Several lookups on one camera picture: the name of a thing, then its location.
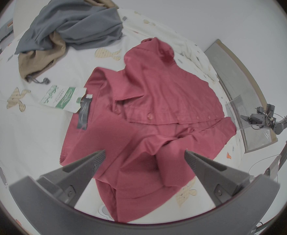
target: clothing tag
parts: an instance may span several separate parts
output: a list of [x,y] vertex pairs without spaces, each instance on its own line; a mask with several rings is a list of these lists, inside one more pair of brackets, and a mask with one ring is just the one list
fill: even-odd
[[80,109],[80,101],[86,94],[87,88],[52,85],[40,103],[76,113]]
[[77,129],[87,129],[88,112],[91,101],[92,94],[87,94],[86,97],[82,98],[80,102],[81,108],[79,111]]

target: red jacket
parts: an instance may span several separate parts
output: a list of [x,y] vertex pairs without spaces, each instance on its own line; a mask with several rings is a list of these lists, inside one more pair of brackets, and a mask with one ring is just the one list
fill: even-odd
[[195,176],[186,149],[214,159],[236,133],[208,83],[173,57],[153,38],[125,54],[124,70],[95,68],[85,85],[93,94],[87,129],[73,114],[67,130],[61,165],[106,150],[95,178],[115,221],[148,214]]

